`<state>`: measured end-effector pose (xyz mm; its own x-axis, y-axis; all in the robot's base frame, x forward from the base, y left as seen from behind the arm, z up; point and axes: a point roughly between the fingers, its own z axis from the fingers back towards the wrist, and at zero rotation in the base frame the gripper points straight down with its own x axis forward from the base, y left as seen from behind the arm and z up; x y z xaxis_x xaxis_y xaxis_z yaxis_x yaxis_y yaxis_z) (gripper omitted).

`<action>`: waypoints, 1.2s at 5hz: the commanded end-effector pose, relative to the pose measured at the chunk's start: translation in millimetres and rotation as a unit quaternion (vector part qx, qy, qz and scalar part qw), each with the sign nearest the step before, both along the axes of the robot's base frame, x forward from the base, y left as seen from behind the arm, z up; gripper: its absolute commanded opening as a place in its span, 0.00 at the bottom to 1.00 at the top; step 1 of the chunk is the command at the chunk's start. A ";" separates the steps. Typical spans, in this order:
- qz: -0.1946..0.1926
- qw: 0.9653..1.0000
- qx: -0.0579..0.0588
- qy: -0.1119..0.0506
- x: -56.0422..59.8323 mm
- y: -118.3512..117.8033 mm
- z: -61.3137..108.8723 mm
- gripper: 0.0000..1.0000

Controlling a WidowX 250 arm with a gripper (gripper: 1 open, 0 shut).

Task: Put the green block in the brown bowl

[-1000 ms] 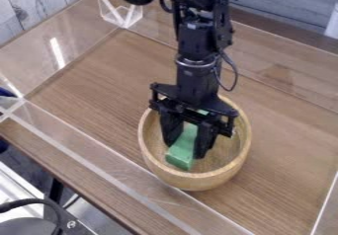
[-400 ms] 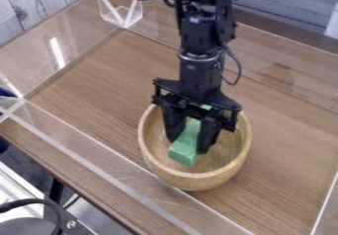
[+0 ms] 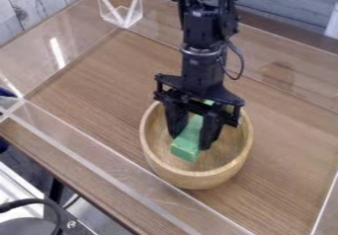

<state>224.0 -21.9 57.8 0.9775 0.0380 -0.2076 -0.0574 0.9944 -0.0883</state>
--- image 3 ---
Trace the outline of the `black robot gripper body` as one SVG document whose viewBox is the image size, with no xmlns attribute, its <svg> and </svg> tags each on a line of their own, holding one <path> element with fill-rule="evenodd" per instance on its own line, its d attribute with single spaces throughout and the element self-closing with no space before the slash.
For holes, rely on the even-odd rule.
<svg viewBox="0 0 338 235">
<path fill-rule="evenodd" d="M 158 88 L 155 100 L 181 103 L 189 112 L 205 116 L 215 113 L 223 125 L 239 124 L 245 100 L 223 85 L 226 76 L 226 52 L 222 48 L 198 50 L 186 47 L 182 52 L 182 69 L 179 75 L 159 73 L 155 76 Z"/>
</svg>

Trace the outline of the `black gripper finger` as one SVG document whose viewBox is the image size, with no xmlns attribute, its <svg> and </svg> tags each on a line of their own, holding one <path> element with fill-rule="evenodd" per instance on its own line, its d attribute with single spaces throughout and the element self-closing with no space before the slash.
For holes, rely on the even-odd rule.
<svg viewBox="0 0 338 235">
<path fill-rule="evenodd" d="M 199 147 L 202 150 L 207 150 L 211 147 L 213 142 L 219 137 L 222 127 L 223 121 L 218 114 L 209 113 L 203 116 L 202 129 L 199 132 Z"/>
<path fill-rule="evenodd" d="M 166 118 L 169 134 L 177 138 L 189 122 L 189 110 L 185 105 L 173 101 L 166 102 Z"/>
</svg>

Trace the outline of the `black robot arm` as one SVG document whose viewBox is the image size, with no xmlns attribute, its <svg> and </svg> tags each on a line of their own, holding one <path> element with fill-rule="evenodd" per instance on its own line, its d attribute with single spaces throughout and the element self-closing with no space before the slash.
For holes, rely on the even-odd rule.
<svg viewBox="0 0 338 235">
<path fill-rule="evenodd" d="M 225 125 L 239 124 L 245 100 L 225 87 L 226 56 L 238 48 L 230 37 L 238 33 L 235 0 L 171 0 L 178 5 L 183 42 L 178 76 L 159 73 L 155 99 L 165 104 L 169 134 L 179 136 L 189 116 L 202 116 L 198 147 L 218 140 Z"/>
</svg>

